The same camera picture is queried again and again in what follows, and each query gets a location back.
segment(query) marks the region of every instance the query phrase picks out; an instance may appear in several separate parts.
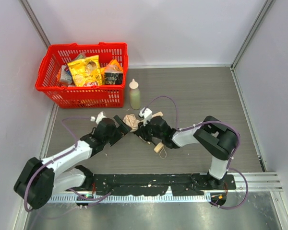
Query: plastic basket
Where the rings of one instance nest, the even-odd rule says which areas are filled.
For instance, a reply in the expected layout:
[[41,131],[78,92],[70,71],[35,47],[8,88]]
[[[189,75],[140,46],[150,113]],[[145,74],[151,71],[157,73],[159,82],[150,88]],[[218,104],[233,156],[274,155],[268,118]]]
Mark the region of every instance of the plastic basket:
[[[101,67],[116,59],[124,69],[122,85],[62,87],[57,83],[61,65],[71,62],[79,53],[99,55]],[[128,69],[127,44],[51,45],[38,72],[35,88],[44,92],[61,108],[115,108],[124,106],[124,88]]]

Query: wood grain surface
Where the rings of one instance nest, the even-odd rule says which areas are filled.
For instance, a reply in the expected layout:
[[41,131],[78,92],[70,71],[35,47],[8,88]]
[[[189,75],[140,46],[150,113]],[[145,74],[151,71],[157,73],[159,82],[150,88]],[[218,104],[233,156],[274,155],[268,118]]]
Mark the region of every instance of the wood grain surface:
[[[130,69],[127,74],[125,104],[123,108],[59,109],[53,128],[48,156],[71,146],[74,141],[61,125],[60,120],[70,116],[97,115],[104,111],[109,118],[136,114],[129,104],[128,84],[135,78],[139,82],[142,106],[160,95],[172,97],[178,107],[179,127],[201,122],[207,115],[232,124],[241,135],[241,146],[232,167],[242,172],[261,172],[238,93],[229,68],[167,68]],[[150,106],[153,113],[162,111],[167,123],[175,126],[175,107],[167,98],[160,98]],[[95,123],[88,120],[66,122],[77,137],[89,133]],[[153,151],[154,146],[129,133],[114,146],[107,145],[94,157],[79,164],[94,173],[205,173],[209,170],[211,155],[200,144],[180,149],[166,149],[162,160]]]

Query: white wall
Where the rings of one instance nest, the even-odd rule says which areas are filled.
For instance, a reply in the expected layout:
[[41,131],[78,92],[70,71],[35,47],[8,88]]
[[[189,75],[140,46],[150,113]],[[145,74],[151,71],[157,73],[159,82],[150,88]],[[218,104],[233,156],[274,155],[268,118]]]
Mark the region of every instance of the white wall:
[[277,0],[237,67],[269,170],[288,198],[288,0]]
[[21,198],[13,186],[39,156],[51,101],[34,88],[46,48],[21,5],[0,1],[0,230],[11,230]]
[[29,0],[53,44],[123,41],[130,65],[230,65],[264,0]]

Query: white bottle cap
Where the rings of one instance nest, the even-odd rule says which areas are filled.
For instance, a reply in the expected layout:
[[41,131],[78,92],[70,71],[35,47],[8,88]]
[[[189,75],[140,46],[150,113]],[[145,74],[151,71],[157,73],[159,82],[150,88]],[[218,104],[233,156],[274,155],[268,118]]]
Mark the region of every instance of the white bottle cap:
[[132,90],[135,90],[139,87],[139,83],[137,83],[134,78],[132,79],[132,82],[129,83],[129,88]]

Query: floor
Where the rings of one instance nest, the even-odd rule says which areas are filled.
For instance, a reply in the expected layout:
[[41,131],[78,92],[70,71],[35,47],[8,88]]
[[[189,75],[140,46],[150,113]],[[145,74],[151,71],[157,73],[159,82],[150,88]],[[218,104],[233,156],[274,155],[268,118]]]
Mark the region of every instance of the floor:
[[[229,193],[227,206],[244,193]],[[207,202],[99,204],[75,210],[75,204],[46,204],[30,213],[25,230],[281,230],[270,192],[249,193],[243,206],[221,210]]]
[[[160,95],[175,100],[179,109],[179,127],[199,123],[207,115],[232,124],[240,132],[242,142],[231,166],[242,172],[262,172],[229,68],[130,69],[126,82],[132,78],[139,82],[142,106]],[[175,107],[170,100],[160,98],[151,104],[150,109],[154,113],[162,111],[167,123],[175,126]],[[109,118],[138,114],[138,111],[130,108],[128,87],[125,89],[123,108],[59,109],[48,156],[73,144],[72,137],[60,123],[61,119],[70,116],[90,117],[100,111],[105,111]],[[72,120],[67,124],[79,138],[89,133],[95,125],[87,120]],[[93,173],[205,173],[209,170],[211,155],[199,144],[167,149],[164,160],[153,148],[130,133],[113,147],[106,146],[102,152],[80,164]]]

